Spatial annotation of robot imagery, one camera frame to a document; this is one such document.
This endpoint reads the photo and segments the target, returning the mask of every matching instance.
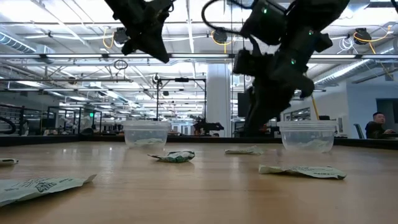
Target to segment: wall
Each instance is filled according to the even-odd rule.
[[[366,124],[373,120],[377,112],[377,99],[398,98],[398,87],[395,85],[348,85],[347,97],[349,104],[350,125],[359,124],[365,133]],[[354,138],[358,138],[356,130],[352,130]]]
[[[319,115],[327,115],[330,117],[330,119],[336,120],[338,120],[338,118],[342,118],[343,131],[339,132],[339,135],[347,135],[350,138],[352,127],[350,126],[348,120],[349,108],[346,83],[341,82],[338,86],[327,87],[324,89],[326,90],[324,93],[314,93],[315,103],[317,105]],[[304,101],[293,101],[290,104],[292,104],[292,107],[282,113],[282,118],[284,113],[311,108],[311,120],[317,120],[315,109],[310,97]]]

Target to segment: table surface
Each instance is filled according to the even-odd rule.
[[[258,145],[261,156],[224,155],[250,144],[167,144],[193,150],[184,164],[156,162],[123,142],[0,148],[20,160],[0,179],[88,177],[93,183],[0,208],[1,223],[398,223],[398,151],[335,146],[291,154]],[[345,180],[259,175],[269,166],[333,166]]]

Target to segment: ceiling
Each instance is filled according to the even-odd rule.
[[[117,27],[122,27],[119,21],[115,21],[112,17],[113,12],[104,1],[100,0],[43,0],[44,8],[39,7],[35,0],[2,0],[0,1],[0,29],[27,45],[45,45],[58,54],[120,54],[121,48],[112,42],[112,36]],[[166,49],[169,53],[195,53],[195,54],[223,54],[237,53],[243,47],[251,50],[251,44],[243,41],[242,38],[232,36],[229,37],[230,44],[227,46],[214,43],[211,38],[212,30],[207,27],[201,20],[201,8],[207,2],[204,0],[177,0],[174,2],[174,11],[170,13],[169,18],[163,28],[162,37]],[[289,1],[278,1],[284,7],[289,5]],[[377,47],[385,42],[392,40],[398,32],[398,14],[388,4],[375,4],[376,1],[354,0],[351,1],[349,8],[345,10],[343,15],[332,25],[327,27],[323,32],[329,33],[333,39],[334,46],[322,52],[323,54],[355,54],[354,50],[359,54],[368,53],[370,48],[368,45],[351,45],[350,40],[343,43],[343,38],[348,34],[352,35],[355,28],[365,27],[372,35],[373,39],[384,37],[390,26],[390,33],[387,37],[379,42],[375,42]],[[209,7],[206,12],[206,18],[216,26],[225,26],[232,29],[240,30],[242,20],[250,15],[250,11],[241,10],[238,7],[231,8],[224,1],[216,2]],[[277,46],[268,46],[261,44],[263,52],[273,53]],[[18,54],[20,52],[0,44],[1,54]],[[72,62],[71,60],[57,60],[60,64]],[[87,60],[77,60],[78,62],[87,62]],[[89,78],[91,80],[100,79],[123,79],[127,78],[133,82],[98,82],[97,87],[110,89],[123,88],[145,88],[153,89],[152,84],[154,74],[158,74],[160,78],[206,78],[207,65],[209,63],[225,63],[226,68],[230,69],[231,60],[191,60],[181,61],[172,60],[168,64],[162,64],[155,59],[130,59],[128,60],[132,66],[125,70],[117,70],[113,66],[114,60],[100,61],[102,65],[95,66],[54,66],[48,65],[47,72],[45,67],[40,64],[37,66],[33,60],[8,60],[16,66],[22,66],[30,70],[34,75],[21,72],[18,75],[27,75],[27,78],[37,76],[44,77],[45,74],[51,74],[50,78],[65,79],[69,77]],[[336,62],[313,63],[309,64],[310,70],[308,76],[315,78],[317,75],[337,66]],[[244,77],[236,77],[231,80],[235,90],[243,90]],[[246,78],[246,85],[250,85],[251,80]],[[88,88],[90,82],[77,83],[70,85],[67,82],[52,82],[54,88]],[[176,91],[170,92],[169,96],[160,96],[161,98],[173,99],[195,99],[204,98],[204,93],[195,82],[175,83],[170,82],[167,88],[189,88],[197,91]],[[120,91],[116,92],[127,100],[135,103],[154,103],[151,95],[155,95],[155,91]],[[109,101],[111,103],[121,102],[119,98],[115,100],[110,96],[98,96],[97,93],[84,93],[84,95],[92,100]],[[190,103],[194,105],[194,110],[190,112],[200,113],[203,104]],[[165,112],[172,110],[173,114],[186,114],[186,110],[191,106],[171,108],[165,107]]]

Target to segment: person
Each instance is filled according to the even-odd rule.
[[[366,125],[366,138],[368,139],[380,139],[383,138],[383,134],[395,133],[394,130],[384,130],[382,125],[386,123],[386,117],[380,112],[373,114],[373,121],[370,121]]]

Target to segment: paper packet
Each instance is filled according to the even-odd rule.
[[[303,174],[310,177],[343,180],[347,174],[333,167],[268,167],[259,166],[259,174]]]
[[[158,155],[148,155],[153,158],[159,159],[159,162],[172,162],[172,163],[181,163],[188,162],[195,157],[195,152],[192,151],[177,151],[177,152],[169,152],[167,156],[158,156]]]
[[[13,202],[21,202],[43,195],[81,187],[93,181],[95,175],[87,179],[56,177],[34,178],[29,180],[0,180],[0,207]]]
[[[0,158],[0,166],[12,166],[18,163],[17,159],[2,159]]]
[[[244,149],[235,149],[235,150],[227,149],[227,150],[225,150],[225,154],[227,154],[227,155],[258,155],[259,156],[263,153],[264,153],[264,151],[259,149],[257,146],[252,146],[252,147],[248,147],[248,148],[244,148]]]

